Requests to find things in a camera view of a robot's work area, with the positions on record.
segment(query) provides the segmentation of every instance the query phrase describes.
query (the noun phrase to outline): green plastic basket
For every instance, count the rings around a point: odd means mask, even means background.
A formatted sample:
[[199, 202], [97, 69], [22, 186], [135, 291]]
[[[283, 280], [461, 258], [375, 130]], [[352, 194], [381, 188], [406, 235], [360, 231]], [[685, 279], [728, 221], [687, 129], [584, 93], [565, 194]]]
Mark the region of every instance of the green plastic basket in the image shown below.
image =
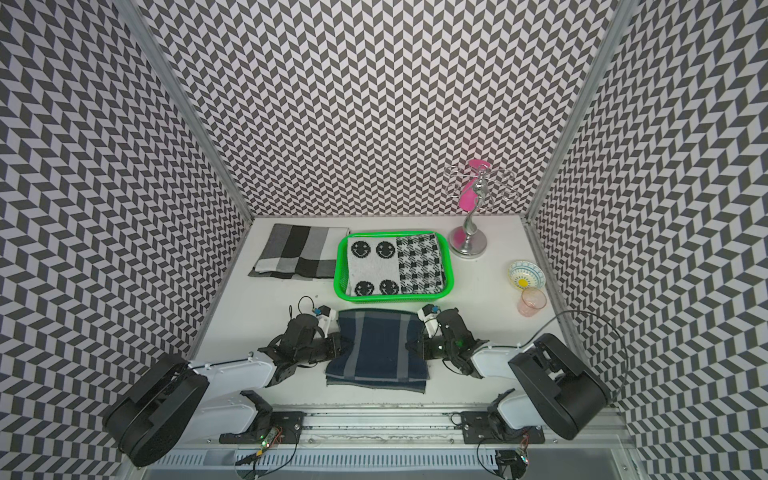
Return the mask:
[[[407, 293], [403, 295], [369, 295], [369, 296], [349, 296], [346, 294], [346, 284], [349, 282], [349, 264], [346, 259], [346, 246], [350, 238], [355, 237], [412, 237], [413, 235], [424, 235], [425, 233], [434, 233], [437, 237], [437, 243], [440, 246], [442, 257], [442, 267], [445, 271], [445, 288], [440, 293], [427, 293], [416, 295]], [[418, 231], [418, 232], [368, 232], [353, 233], [347, 235], [339, 242], [339, 253], [336, 256], [336, 273], [333, 275], [333, 289], [340, 299], [354, 303], [384, 303], [384, 302], [428, 302], [442, 298], [453, 290], [453, 268], [451, 267], [451, 252], [448, 249], [448, 241], [437, 232]]]

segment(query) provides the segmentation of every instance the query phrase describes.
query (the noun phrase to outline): blue towel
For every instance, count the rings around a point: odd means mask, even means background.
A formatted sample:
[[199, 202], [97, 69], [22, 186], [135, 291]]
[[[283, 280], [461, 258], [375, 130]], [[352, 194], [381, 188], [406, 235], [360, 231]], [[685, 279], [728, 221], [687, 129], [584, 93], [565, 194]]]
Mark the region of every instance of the blue towel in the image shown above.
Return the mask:
[[415, 349], [423, 323], [415, 313], [359, 309], [339, 312], [344, 353], [326, 367], [328, 385], [424, 393], [427, 363]]

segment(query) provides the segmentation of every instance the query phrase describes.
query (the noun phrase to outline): pink glass cup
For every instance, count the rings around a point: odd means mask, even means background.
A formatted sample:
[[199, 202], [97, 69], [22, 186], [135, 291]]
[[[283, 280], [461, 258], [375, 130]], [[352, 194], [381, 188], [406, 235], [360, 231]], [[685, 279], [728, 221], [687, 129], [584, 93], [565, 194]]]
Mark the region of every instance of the pink glass cup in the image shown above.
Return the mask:
[[547, 306], [547, 296], [538, 288], [523, 290], [518, 302], [518, 312], [523, 316], [533, 316]]

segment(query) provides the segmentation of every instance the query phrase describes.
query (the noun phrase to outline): towel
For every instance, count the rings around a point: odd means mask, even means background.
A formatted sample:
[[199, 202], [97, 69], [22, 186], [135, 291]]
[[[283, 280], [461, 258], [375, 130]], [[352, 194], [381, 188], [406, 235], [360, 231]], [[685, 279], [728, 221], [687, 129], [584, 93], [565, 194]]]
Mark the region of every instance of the towel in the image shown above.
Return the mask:
[[347, 245], [350, 296], [440, 293], [445, 269], [434, 233], [353, 237]]
[[440, 293], [445, 289], [445, 268], [434, 233], [397, 237], [401, 293]]
[[349, 228], [275, 223], [248, 276], [312, 280], [333, 278], [339, 242]]
[[343, 354], [326, 367], [328, 385], [424, 393], [427, 363], [415, 349], [422, 322], [415, 313], [358, 309], [339, 312]]
[[396, 244], [395, 237], [349, 239], [346, 256], [349, 265], [347, 295], [397, 295], [400, 293]]

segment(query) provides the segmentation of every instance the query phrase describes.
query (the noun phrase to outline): chevron patterned wall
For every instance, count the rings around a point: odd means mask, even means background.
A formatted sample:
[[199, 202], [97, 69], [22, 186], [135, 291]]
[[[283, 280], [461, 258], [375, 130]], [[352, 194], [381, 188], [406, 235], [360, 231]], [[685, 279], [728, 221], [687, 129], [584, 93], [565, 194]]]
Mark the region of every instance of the chevron patterned wall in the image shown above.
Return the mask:
[[116, 15], [0, 5], [0, 478], [117, 468], [99, 414], [189, 348], [245, 228]]
[[536, 222], [654, 478], [768, 478], [766, 18], [641, 2]]
[[254, 214], [312, 216], [455, 213], [473, 157], [524, 212], [617, 4], [137, 3]]

